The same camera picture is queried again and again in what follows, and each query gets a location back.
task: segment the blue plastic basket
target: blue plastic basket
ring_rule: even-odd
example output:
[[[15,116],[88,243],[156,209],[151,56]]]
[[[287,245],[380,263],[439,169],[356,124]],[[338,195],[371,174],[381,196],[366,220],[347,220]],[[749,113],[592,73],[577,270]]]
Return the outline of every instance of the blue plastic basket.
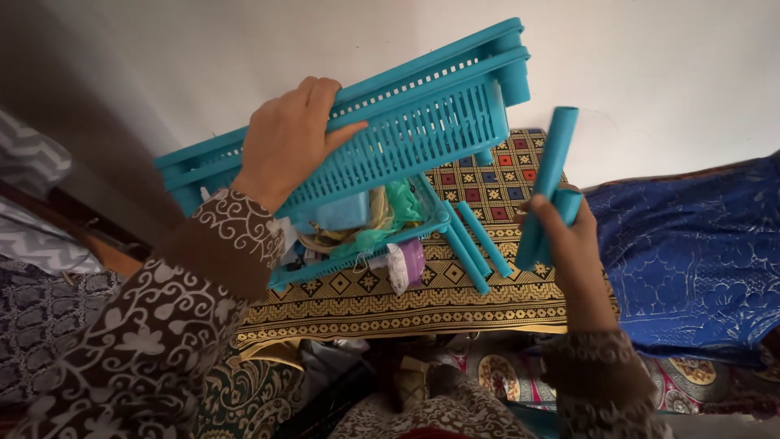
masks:
[[[278,218],[410,177],[489,148],[509,136],[507,106],[530,98],[520,20],[506,20],[336,94],[328,130],[367,120],[276,212]],[[154,161],[186,215],[232,183],[246,127]]]
[[[310,266],[303,267],[295,271],[287,271],[283,266],[274,269],[271,274],[271,280],[268,282],[268,287],[273,288],[276,291],[284,291],[288,284],[305,282],[307,280],[317,279],[326,274],[335,273],[342,269],[353,267],[357,262],[366,262],[369,259],[383,255],[387,253],[387,244],[403,242],[415,237],[420,239],[428,237],[431,232],[438,230],[442,233],[445,232],[449,226],[450,216],[445,211],[444,206],[436,195],[436,191],[428,183],[428,178],[424,174],[418,174],[409,178],[414,196],[420,200],[420,204],[423,208],[424,223],[421,225],[401,230],[396,234],[388,236],[379,244],[376,245],[376,251],[363,255],[365,258],[358,260],[360,253],[345,256],[343,258],[333,258],[327,261],[319,262]]]

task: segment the person's left hand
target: person's left hand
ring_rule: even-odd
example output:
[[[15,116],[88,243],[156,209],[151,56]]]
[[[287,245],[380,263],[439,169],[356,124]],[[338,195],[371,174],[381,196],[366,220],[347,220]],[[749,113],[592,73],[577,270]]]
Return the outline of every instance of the person's left hand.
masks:
[[[338,81],[308,77],[297,89],[265,102],[252,114],[241,171],[230,186],[270,213],[344,142],[368,122],[325,133]]]

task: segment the yellow patterned mat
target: yellow patterned mat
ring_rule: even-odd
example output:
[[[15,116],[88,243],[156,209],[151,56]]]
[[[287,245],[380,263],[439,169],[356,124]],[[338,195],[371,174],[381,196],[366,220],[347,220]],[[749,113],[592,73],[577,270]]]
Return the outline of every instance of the yellow patterned mat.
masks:
[[[473,157],[467,157],[426,173],[441,199],[469,203],[512,268],[520,236],[512,217],[530,197],[544,138],[542,130],[512,130],[510,139],[493,149],[492,165],[476,166]],[[566,308],[553,283],[554,270],[538,265],[533,272],[515,269],[507,278],[493,272],[487,279],[491,292],[480,295],[441,235],[434,232],[423,244],[427,260],[423,286],[400,297],[392,291],[387,269],[362,273],[345,269],[290,285],[282,293],[269,290],[268,301],[250,309],[236,335],[242,358],[302,337],[566,330]],[[618,312],[614,298],[612,303]]]

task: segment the white wall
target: white wall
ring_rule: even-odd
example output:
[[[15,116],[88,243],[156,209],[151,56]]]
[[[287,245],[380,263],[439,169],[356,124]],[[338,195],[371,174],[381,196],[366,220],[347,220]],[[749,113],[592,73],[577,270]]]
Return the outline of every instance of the white wall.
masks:
[[[81,102],[65,85],[27,92],[60,111],[99,108],[62,143],[165,227],[177,218],[151,156],[245,125],[306,75],[353,84],[512,16],[526,27],[532,99],[509,110],[510,125],[546,128],[555,105],[580,107],[565,167],[574,184],[717,166],[769,154],[780,139],[774,0],[16,4],[19,32],[37,35],[36,53],[79,85]],[[133,140],[90,138],[107,124],[95,113],[110,115],[108,134]],[[133,173],[148,180],[143,190],[128,184]]]

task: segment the blue patterned cloth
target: blue patterned cloth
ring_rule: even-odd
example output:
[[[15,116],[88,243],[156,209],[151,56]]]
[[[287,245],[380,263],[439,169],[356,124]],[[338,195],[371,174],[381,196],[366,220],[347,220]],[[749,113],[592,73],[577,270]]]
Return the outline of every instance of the blue patterned cloth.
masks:
[[[638,350],[760,368],[780,323],[780,155],[587,195]]]

